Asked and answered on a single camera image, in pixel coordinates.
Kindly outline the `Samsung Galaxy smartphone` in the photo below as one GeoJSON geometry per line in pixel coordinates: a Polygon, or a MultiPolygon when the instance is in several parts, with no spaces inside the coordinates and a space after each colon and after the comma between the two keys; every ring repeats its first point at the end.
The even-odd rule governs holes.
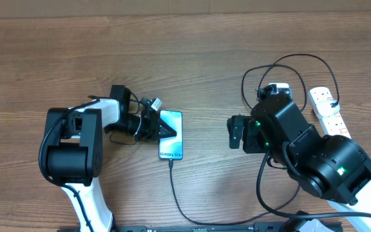
{"type": "Polygon", "coordinates": [[[158,156],[160,159],[183,159],[182,113],[162,110],[160,112],[160,142],[158,156]]]}

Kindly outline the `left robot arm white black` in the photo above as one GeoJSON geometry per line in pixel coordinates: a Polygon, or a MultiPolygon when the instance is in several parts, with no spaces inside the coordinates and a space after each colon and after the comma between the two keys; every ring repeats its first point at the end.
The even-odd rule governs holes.
{"type": "Polygon", "coordinates": [[[80,222],[78,231],[117,231],[113,213],[102,194],[104,134],[116,131],[135,142],[157,141],[162,160],[183,157],[182,114],[161,110],[158,98],[138,99],[124,85],[113,85],[109,96],[71,108],[48,110],[39,150],[39,169],[69,197],[80,222]]]}

